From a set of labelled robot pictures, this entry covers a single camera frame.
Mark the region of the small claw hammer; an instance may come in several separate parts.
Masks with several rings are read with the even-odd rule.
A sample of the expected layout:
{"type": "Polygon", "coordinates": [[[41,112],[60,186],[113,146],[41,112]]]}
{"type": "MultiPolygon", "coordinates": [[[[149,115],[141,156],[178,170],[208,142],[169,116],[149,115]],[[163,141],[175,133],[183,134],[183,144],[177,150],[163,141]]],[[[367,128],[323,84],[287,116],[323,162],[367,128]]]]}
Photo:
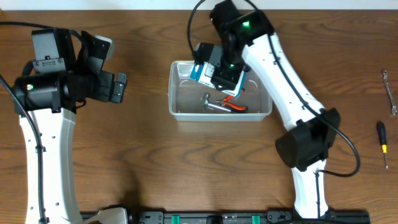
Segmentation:
{"type": "Polygon", "coordinates": [[[235,113],[235,111],[233,111],[232,109],[229,109],[225,106],[211,103],[209,101],[209,98],[210,98],[210,94],[205,93],[204,98],[203,98],[203,103],[202,103],[203,111],[206,111],[206,109],[211,109],[211,110],[219,110],[219,111],[223,111],[223,112],[227,112],[227,113],[235,113]]]}

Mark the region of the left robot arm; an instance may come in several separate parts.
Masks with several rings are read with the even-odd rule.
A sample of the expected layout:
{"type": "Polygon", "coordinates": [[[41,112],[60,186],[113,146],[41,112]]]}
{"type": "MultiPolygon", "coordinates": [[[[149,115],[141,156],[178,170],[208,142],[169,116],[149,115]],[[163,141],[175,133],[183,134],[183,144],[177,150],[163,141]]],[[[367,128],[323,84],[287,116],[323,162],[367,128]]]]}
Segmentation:
{"type": "Polygon", "coordinates": [[[35,59],[12,87],[27,153],[27,223],[128,223],[128,210],[110,206],[84,217],[76,200],[73,133],[87,99],[120,103],[124,73],[103,70],[111,39],[85,31],[46,28],[32,32],[35,59]]]}

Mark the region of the black yellow screwdriver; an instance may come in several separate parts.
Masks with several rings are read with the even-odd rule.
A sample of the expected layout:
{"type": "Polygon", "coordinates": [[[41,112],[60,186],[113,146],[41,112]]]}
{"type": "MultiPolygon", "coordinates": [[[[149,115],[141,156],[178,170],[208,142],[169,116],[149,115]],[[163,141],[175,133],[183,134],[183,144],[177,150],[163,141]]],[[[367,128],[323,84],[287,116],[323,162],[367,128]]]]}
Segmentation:
{"type": "Polygon", "coordinates": [[[386,135],[386,127],[385,124],[382,121],[378,121],[377,125],[377,133],[379,137],[379,143],[382,149],[383,157],[384,157],[384,163],[385,163],[385,168],[388,169],[388,161],[387,161],[387,135],[386,135]]]}

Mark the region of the blue white cardboard box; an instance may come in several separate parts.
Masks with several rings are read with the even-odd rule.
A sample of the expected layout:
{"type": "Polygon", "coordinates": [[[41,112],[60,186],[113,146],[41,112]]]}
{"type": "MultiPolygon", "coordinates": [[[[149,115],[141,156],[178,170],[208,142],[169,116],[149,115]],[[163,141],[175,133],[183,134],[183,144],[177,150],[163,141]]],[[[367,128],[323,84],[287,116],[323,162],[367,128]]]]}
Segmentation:
{"type": "MultiPolygon", "coordinates": [[[[220,84],[215,85],[212,84],[211,82],[211,78],[214,73],[215,73],[215,66],[208,62],[205,62],[203,65],[194,64],[192,72],[190,74],[190,78],[207,87],[219,90],[218,88],[221,85],[220,84]]],[[[246,72],[242,71],[239,76],[238,84],[232,90],[219,90],[219,91],[231,96],[238,97],[241,94],[241,90],[243,89],[245,78],[246,78],[246,72]]]]}

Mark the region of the clear plastic container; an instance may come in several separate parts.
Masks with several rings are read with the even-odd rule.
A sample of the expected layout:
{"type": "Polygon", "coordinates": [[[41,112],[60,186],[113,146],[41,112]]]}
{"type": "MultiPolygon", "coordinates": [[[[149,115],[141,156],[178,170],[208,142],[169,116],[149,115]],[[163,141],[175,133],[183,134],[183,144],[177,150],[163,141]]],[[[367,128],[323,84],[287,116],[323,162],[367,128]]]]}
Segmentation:
{"type": "Polygon", "coordinates": [[[174,61],[169,78],[169,111],[178,121],[262,121],[272,112],[272,98],[254,72],[244,77],[244,92],[229,102],[248,109],[241,113],[213,108],[228,95],[190,78],[192,61],[174,61]]]}

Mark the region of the red handled pliers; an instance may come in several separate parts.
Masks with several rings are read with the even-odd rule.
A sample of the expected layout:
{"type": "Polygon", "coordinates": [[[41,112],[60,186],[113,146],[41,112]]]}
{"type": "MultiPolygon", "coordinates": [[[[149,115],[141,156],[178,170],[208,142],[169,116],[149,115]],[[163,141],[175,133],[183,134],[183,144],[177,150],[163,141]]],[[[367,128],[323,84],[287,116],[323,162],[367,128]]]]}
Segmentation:
{"type": "Polygon", "coordinates": [[[244,112],[244,111],[248,110],[247,106],[238,106],[236,104],[231,103],[230,100],[232,98],[233,98],[232,95],[228,95],[227,97],[225,97],[223,99],[216,100],[216,103],[218,103],[221,106],[227,107],[234,112],[244,112]]]}

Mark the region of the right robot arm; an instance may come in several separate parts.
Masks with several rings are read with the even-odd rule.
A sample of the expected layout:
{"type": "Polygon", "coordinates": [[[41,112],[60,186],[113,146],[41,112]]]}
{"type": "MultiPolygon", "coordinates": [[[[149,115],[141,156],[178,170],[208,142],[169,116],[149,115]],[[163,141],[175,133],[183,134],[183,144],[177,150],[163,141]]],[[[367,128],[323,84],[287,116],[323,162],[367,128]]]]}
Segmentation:
{"type": "Polygon", "coordinates": [[[339,113],[334,108],[326,110],[309,92],[262,11],[243,15],[232,1],[222,1],[210,12],[210,19],[221,37],[226,61],[242,62],[258,76],[282,118],[287,132],[275,147],[292,169],[296,213],[301,218],[325,216],[329,207],[321,170],[336,132],[322,120],[339,126],[339,113]]]}

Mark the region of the silver double-ended wrench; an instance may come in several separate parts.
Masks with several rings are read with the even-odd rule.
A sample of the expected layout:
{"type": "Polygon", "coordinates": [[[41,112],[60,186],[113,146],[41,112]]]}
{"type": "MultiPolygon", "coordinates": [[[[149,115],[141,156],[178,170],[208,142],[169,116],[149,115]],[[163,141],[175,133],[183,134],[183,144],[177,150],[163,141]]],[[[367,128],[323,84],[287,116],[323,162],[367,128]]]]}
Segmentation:
{"type": "Polygon", "coordinates": [[[388,97],[389,97],[389,101],[391,102],[391,114],[393,116],[397,116],[397,105],[396,105],[396,103],[394,101],[392,91],[391,91],[391,89],[389,87],[388,71],[387,70],[383,70],[381,73],[382,73],[382,79],[383,79],[383,82],[384,82],[384,85],[385,85],[385,88],[386,88],[386,91],[387,91],[387,94],[388,94],[388,97]]]}

